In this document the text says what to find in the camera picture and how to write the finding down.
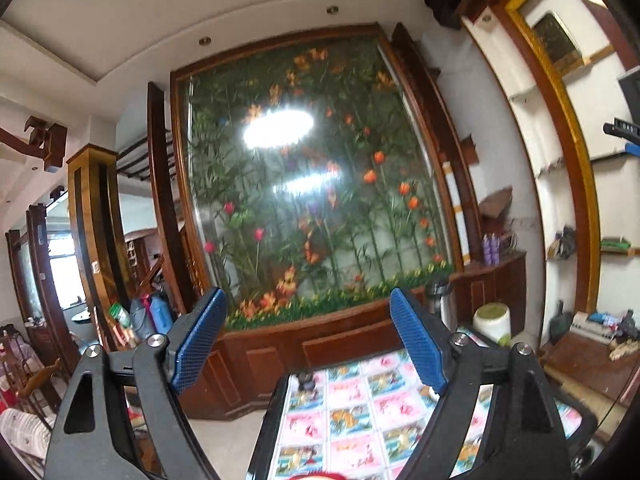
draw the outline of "floor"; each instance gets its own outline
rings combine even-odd
[[[190,420],[200,446],[222,480],[243,480],[254,452],[264,412],[231,422]]]

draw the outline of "patterned tablecloth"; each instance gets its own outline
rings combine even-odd
[[[349,479],[394,480],[411,456],[437,396],[420,382],[406,351],[319,370],[316,388],[299,392],[289,378],[268,478],[325,470]],[[451,476],[473,466],[482,440],[492,385],[480,388],[465,443]],[[556,401],[567,437],[582,417]]]

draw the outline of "thermos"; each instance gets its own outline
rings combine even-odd
[[[166,334],[174,325],[174,318],[171,316],[169,304],[160,296],[153,296],[151,299],[151,316],[158,333]]]
[[[137,298],[131,300],[131,327],[141,341],[156,333],[151,314]]]
[[[444,325],[455,332],[458,328],[458,319],[452,291],[453,286],[447,276],[436,276],[424,287],[424,299],[429,312],[440,316]]]

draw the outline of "green lid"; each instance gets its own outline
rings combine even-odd
[[[482,319],[498,319],[504,316],[508,307],[504,303],[487,303],[476,310],[476,316]]]

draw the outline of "silver bolt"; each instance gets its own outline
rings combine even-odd
[[[84,351],[85,355],[88,355],[89,357],[96,357],[98,355],[100,355],[100,351],[102,349],[100,348],[100,345],[91,345],[89,346],[89,348],[87,348]]]
[[[529,355],[531,353],[531,347],[526,343],[516,343],[516,350],[521,355]]]
[[[455,346],[466,346],[469,344],[468,336],[462,332],[456,332],[451,336],[451,340]]]
[[[149,339],[146,340],[146,343],[152,348],[157,348],[164,344],[165,337],[162,334],[153,334]]]

